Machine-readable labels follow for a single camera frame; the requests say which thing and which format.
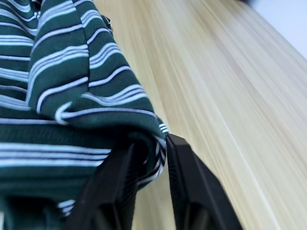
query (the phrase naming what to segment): white stripe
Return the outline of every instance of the white stripe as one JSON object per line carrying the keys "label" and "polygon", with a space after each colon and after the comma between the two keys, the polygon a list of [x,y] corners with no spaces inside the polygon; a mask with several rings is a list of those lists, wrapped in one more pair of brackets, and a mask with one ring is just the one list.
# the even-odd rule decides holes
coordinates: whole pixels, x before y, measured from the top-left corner
{"label": "white stripe", "polygon": [[113,42],[105,44],[97,54],[90,57],[90,68],[95,69],[101,66],[111,55],[115,53],[122,54],[117,44]]}
{"label": "white stripe", "polygon": [[0,106],[14,110],[23,110],[23,111],[31,110],[31,108],[28,107],[24,101],[11,98],[5,95],[0,95]]}
{"label": "white stripe", "polygon": [[14,14],[12,14],[11,12],[4,10],[4,9],[0,9],[0,15],[5,16],[5,17],[9,17],[11,19],[14,19],[16,22],[19,23],[19,25],[21,25],[26,31],[28,31],[31,35],[36,35],[37,33],[37,29],[31,29],[29,27],[27,27],[25,24],[23,24],[22,21],[20,21],[20,19],[18,17],[16,17]]}
{"label": "white stripe", "polygon": [[14,110],[21,110],[21,111],[30,111],[30,107],[21,106],[21,105],[13,105],[10,102],[2,102],[0,100],[0,107],[8,108],[8,109],[14,109]]}
{"label": "white stripe", "polygon": [[19,13],[18,13],[17,11],[15,11],[14,8],[12,8],[11,6],[9,6],[8,4],[6,4],[6,3],[4,3],[4,2],[1,2],[1,1],[0,1],[0,4],[6,6],[6,7],[8,7],[8,8],[10,8],[10,9],[11,9],[12,11],[14,11],[14,13],[16,13],[22,20],[24,20],[24,21],[26,21],[26,22],[29,22],[29,21],[33,20],[34,18],[36,18],[35,16],[32,16],[31,18],[24,18],[24,17],[20,16]]}
{"label": "white stripe", "polygon": [[110,48],[111,51],[109,51],[108,53],[106,53],[102,59],[100,60],[100,62],[96,63],[96,64],[92,64],[91,60],[90,60],[90,69],[95,69],[98,68],[100,66],[102,66],[104,64],[104,62],[111,57],[113,54],[122,54],[122,52],[119,49],[114,49],[114,48]]}
{"label": "white stripe", "polygon": [[27,106],[27,104],[25,103],[25,101],[13,98],[13,97],[9,97],[6,95],[0,95],[0,100],[2,101],[7,101],[11,104],[15,104],[15,105],[20,105],[20,106]]}
{"label": "white stripe", "polygon": [[11,160],[20,158],[34,158],[35,160],[45,159],[45,160],[57,160],[57,159],[78,159],[78,160],[93,160],[101,161],[107,158],[107,155],[85,155],[77,153],[66,153],[66,152],[14,152],[14,151],[2,151],[0,150],[0,161],[1,157],[10,157]]}
{"label": "white stripe", "polygon": [[158,137],[156,135],[154,136],[154,138],[156,138],[156,140],[159,142],[162,149],[166,150],[166,140],[165,140],[165,138],[161,138],[161,137]]}
{"label": "white stripe", "polygon": [[15,28],[17,28],[17,29],[22,30],[23,32],[26,32],[25,29],[23,29],[22,27],[20,27],[20,26],[18,26],[18,25],[13,24],[13,23],[4,23],[4,22],[0,22],[0,25],[15,27]]}
{"label": "white stripe", "polygon": [[47,17],[46,19],[44,19],[44,21],[42,20],[42,17],[40,18],[40,24],[38,26],[39,29],[41,29],[43,27],[44,24],[46,24],[48,21],[50,21],[53,18],[59,17],[59,16],[63,16],[65,14],[69,14],[72,13],[74,11],[76,11],[75,8],[71,8],[71,6],[69,6],[69,8],[67,10],[61,9],[62,11],[54,13],[52,15],[50,15],[49,17]]}
{"label": "white stripe", "polygon": [[166,159],[166,154],[163,150],[160,150],[160,157],[162,158],[163,162],[165,163],[165,159]]}
{"label": "white stripe", "polygon": [[69,216],[70,214],[71,214],[71,212],[66,212],[66,213],[64,213],[64,216],[67,217],[67,216]]}
{"label": "white stripe", "polygon": [[30,77],[35,75],[38,72],[38,69],[41,68],[42,66],[45,66],[47,62],[52,62],[55,59],[62,58],[66,54],[71,54],[71,53],[85,53],[88,52],[87,50],[87,45],[80,45],[80,46],[68,46],[63,50],[57,51],[55,53],[49,54],[33,64],[30,70]]}
{"label": "white stripe", "polygon": [[0,68],[0,77],[16,81],[27,82],[28,72]]}
{"label": "white stripe", "polygon": [[32,2],[36,2],[37,4],[41,4],[41,2],[39,0],[32,0]]}
{"label": "white stripe", "polygon": [[12,69],[4,69],[0,68],[0,73],[3,73],[5,75],[12,75],[12,76],[18,76],[20,78],[28,78],[28,72],[19,71],[19,70],[12,70]]}
{"label": "white stripe", "polygon": [[75,7],[77,7],[77,6],[79,6],[80,4],[82,4],[82,3],[86,2],[86,1],[93,2],[92,0],[81,0],[81,1],[75,2],[73,5]]}
{"label": "white stripe", "polygon": [[38,22],[38,27],[40,27],[40,24],[46,20],[47,17],[53,15],[55,12],[59,12],[60,10],[66,10],[68,6],[71,6],[72,1],[64,1],[63,3],[53,6],[46,10],[40,17],[40,21]]}
{"label": "white stripe", "polygon": [[70,83],[68,83],[68,84],[61,85],[61,86],[59,86],[59,87],[55,87],[55,88],[48,89],[48,90],[44,91],[44,92],[40,95],[40,97],[39,97],[39,99],[38,99],[38,102],[37,102],[37,107],[36,107],[37,113],[40,113],[41,105],[42,105],[44,99],[45,99],[46,97],[48,97],[49,95],[54,94],[54,93],[57,93],[57,92],[61,92],[61,91],[64,91],[64,90],[67,90],[67,89],[69,89],[69,88],[75,87],[75,86],[80,85],[80,84],[82,84],[82,83],[85,83],[85,82],[87,82],[87,81],[88,81],[88,77],[83,77],[83,78],[81,78],[81,79],[75,80],[75,81],[70,82]]}
{"label": "white stripe", "polygon": [[116,98],[101,97],[101,96],[97,96],[97,98],[99,98],[101,101],[104,101],[104,102],[118,102],[118,101],[127,99],[128,97],[131,97],[131,96],[134,96],[134,95],[140,94],[140,93],[145,93],[145,91],[143,89],[135,89],[135,90],[131,90],[131,91],[127,92],[126,94],[124,94],[122,96],[118,96]]}
{"label": "white stripe", "polygon": [[73,118],[76,116],[87,115],[87,114],[95,114],[95,113],[104,113],[104,112],[127,112],[127,113],[138,113],[138,114],[146,114],[153,117],[156,117],[156,114],[153,112],[142,110],[142,109],[129,109],[129,108],[94,108],[94,109],[85,109],[78,112],[63,112],[62,118]]}
{"label": "white stripe", "polygon": [[102,85],[102,84],[106,84],[109,81],[111,81],[116,75],[118,75],[120,72],[125,71],[125,70],[129,70],[132,71],[132,69],[129,66],[122,66],[119,67],[117,70],[115,70],[110,76],[108,76],[106,79],[101,79],[101,80],[96,80],[93,82],[89,83],[89,87],[94,87],[97,85]]}
{"label": "white stripe", "polygon": [[28,94],[26,97],[27,103],[29,103],[31,94],[32,94],[32,89],[34,82],[36,78],[39,76],[40,73],[43,71],[47,70],[48,68],[52,66],[56,66],[58,64],[61,64],[67,60],[74,59],[74,58],[85,58],[88,57],[88,50],[82,50],[79,48],[76,48],[74,46],[70,46],[62,51],[56,52],[54,54],[48,55],[40,60],[38,60],[33,67],[31,68],[30,71],[30,82],[28,84]]}
{"label": "white stripe", "polygon": [[161,128],[160,131],[161,131],[162,133],[168,132],[168,128],[166,128],[166,127]]}
{"label": "white stripe", "polygon": [[166,124],[159,124],[159,128],[166,127]]}
{"label": "white stripe", "polygon": [[3,89],[3,90],[17,90],[17,91],[20,91],[20,92],[27,93],[27,90],[25,90],[24,88],[13,86],[13,85],[0,85],[0,89]]}
{"label": "white stripe", "polygon": [[0,55],[0,59],[15,60],[15,61],[30,61],[30,57],[15,57],[15,56],[5,56],[5,55]]}
{"label": "white stripe", "polygon": [[74,203],[75,203],[74,200],[66,200],[66,201],[58,203],[58,208],[69,207],[69,206],[72,206]]}
{"label": "white stripe", "polygon": [[53,152],[73,152],[89,154],[109,154],[110,149],[93,149],[71,145],[46,145],[46,144],[26,144],[26,143],[0,143],[0,149],[8,150],[30,150],[30,151],[53,151]]}
{"label": "white stripe", "polygon": [[14,41],[1,41],[0,46],[32,46],[33,43],[29,42],[14,42]]}
{"label": "white stripe", "polygon": [[12,159],[0,160],[0,167],[97,167],[104,161],[80,161],[80,160],[33,160]]}
{"label": "white stripe", "polygon": [[30,5],[23,6],[23,5],[20,5],[20,4],[18,4],[17,2],[15,2],[14,0],[7,0],[7,1],[8,1],[10,4],[12,4],[16,9],[18,9],[19,11],[21,11],[21,12],[28,13],[28,12],[30,12],[30,10],[31,10]]}
{"label": "white stripe", "polygon": [[116,105],[122,105],[122,104],[127,104],[127,103],[131,103],[131,102],[134,102],[140,98],[148,98],[147,94],[146,93],[139,93],[139,94],[136,94],[132,97],[128,97],[126,99],[123,99],[121,101],[114,101],[114,102],[105,102],[103,100],[101,100],[100,98],[98,97],[95,97],[94,95],[90,94],[90,93],[84,93],[82,94],[81,96],[82,98],[87,98],[87,99],[90,99],[90,100],[93,100],[95,102],[97,102],[98,104],[102,105],[102,106],[116,106]]}
{"label": "white stripe", "polygon": [[69,207],[65,207],[63,208],[62,212],[66,213],[66,212],[70,212],[73,209],[73,205],[69,206]]}
{"label": "white stripe", "polygon": [[54,30],[51,31],[45,35],[43,35],[42,37],[40,37],[34,44],[31,53],[33,53],[33,51],[36,49],[36,47],[41,44],[44,40],[46,40],[47,38],[50,38],[52,36],[56,36],[56,35],[60,35],[60,34],[64,34],[64,33],[69,33],[72,32],[74,30],[78,30],[81,29],[83,26],[81,24],[79,25],[74,25],[72,27],[68,27],[68,28],[63,28],[63,29],[59,29],[59,30]]}
{"label": "white stripe", "polygon": [[91,20],[95,18],[102,20],[101,15],[96,10],[89,10],[85,12],[81,16],[81,22],[83,24],[83,27],[86,27],[91,22]]}
{"label": "white stripe", "polygon": [[119,47],[116,43],[114,43],[114,42],[107,43],[101,48],[101,50],[98,53],[96,53],[95,55],[90,57],[90,63],[95,64],[95,63],[99,62],[99,60],[101,60],[103,58],[103,56],[106,55],[106,52],[108,51],[109,48],[119,49]]}
{"label": "white stripe", "polygon": [[159,170],[158,170],[154,175],[152,175],[152,176],[150,176],[150,177],[147,177],[147,178],[145,178],[145,179],[142,179],[142,180],[138,181],[138,185],[145,184],[145,183],[147,183],[147,182],[153,181],[155,178],[158,177],[158,175],[161,174],[161,172],[163,171],[163,169],[164,169],[163,164],[160,164]]}
{"label": "white stripe", "polygon": [[89,45],[97,37],[97,35],[101,32],[108,32],[109,33],[109,29],[99,28],[98,30],[96,30],[95,33],[91,36],[91,38],[87,40],[87,44]]}
{"label": "white stripe", "polygon": [[126,87],[125,89],[121,90],[120,92],[113,94],[112,96],[103,97],[103,98],[105,98],[106,100],[113,100],[113,99],[122,97],[127,92],[130,92],[130,91],[136,90],[136,89],[140,89],[140,90],[144,91],[141,85],[133,84],[133,85],[130,85],[130,86]]}
{"label": "white stripe", "polygon": [[59,123],[60,125],[67,125],[68,122],[64,121],[62,119],[62,113],[71,106],[72,102],[67,102],[63,105],[61,105],[57,110],[56,113],[54,115],[55,120],[57,121],[57,123]]}
{"label": "white stripe", "polygon": [[97,15],[97,14],[99,13],[96,10],[88,10],[80,17],[81,22],[85,23],[86,20],[88,20],[92,15]]}
{"label": "white stripe", "polygon": [[0,124],[10,124],[10,125],[57,125],[57,122],[56,121],[48,121],[48,120],[35,120],[35,119],[0,118]]}

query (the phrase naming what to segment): green and white striped cloth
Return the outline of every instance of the green and white striped cloth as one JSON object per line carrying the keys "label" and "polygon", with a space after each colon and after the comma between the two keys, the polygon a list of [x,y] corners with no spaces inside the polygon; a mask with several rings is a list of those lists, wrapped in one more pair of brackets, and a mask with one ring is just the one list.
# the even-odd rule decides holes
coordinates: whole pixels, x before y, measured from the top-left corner
{"label": "green and white striped cloth", "polygon": [[140,156],[146,185],[163,169],[166,132],[91,0],[0,0],[0,209],[8,229],[60,229],[56,207],[21,214],[10,197],[47,198],[69,215],[84,182],[127,137],[148,146]]}

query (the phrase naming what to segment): white wall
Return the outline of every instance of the white wall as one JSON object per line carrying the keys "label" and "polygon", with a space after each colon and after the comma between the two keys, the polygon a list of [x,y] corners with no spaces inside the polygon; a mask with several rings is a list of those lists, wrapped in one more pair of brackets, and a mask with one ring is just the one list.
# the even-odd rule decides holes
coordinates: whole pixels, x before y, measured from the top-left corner
{"label": "white wall", "polygon": [[307,0],[254,0],[250,5],[307,59]]}

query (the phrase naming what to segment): wooden surface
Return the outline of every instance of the wooden surface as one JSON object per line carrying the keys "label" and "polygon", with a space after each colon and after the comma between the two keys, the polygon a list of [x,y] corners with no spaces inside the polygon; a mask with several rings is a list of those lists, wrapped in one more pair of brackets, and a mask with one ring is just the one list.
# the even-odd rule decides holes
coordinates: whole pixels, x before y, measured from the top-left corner
{"label": "wooden surface", "polygon": [[[235,0],[96,0],[172,133],[223,183],[245,229],[307,229],[307,62]],[[135,230],[173,230],[166,171]]]}

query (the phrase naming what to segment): wood grain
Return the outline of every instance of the wood grain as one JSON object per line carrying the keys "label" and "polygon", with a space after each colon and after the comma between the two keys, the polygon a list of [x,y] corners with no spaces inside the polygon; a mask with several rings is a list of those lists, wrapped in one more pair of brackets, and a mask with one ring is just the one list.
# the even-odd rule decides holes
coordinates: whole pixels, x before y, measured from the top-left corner
{"label": "wood grain", "polygon": [[[172,133],[221,180],[248,230],[307,229],[307,62],[235,0],[96,0]],[[175,229],[168,175],[135,230]]]}

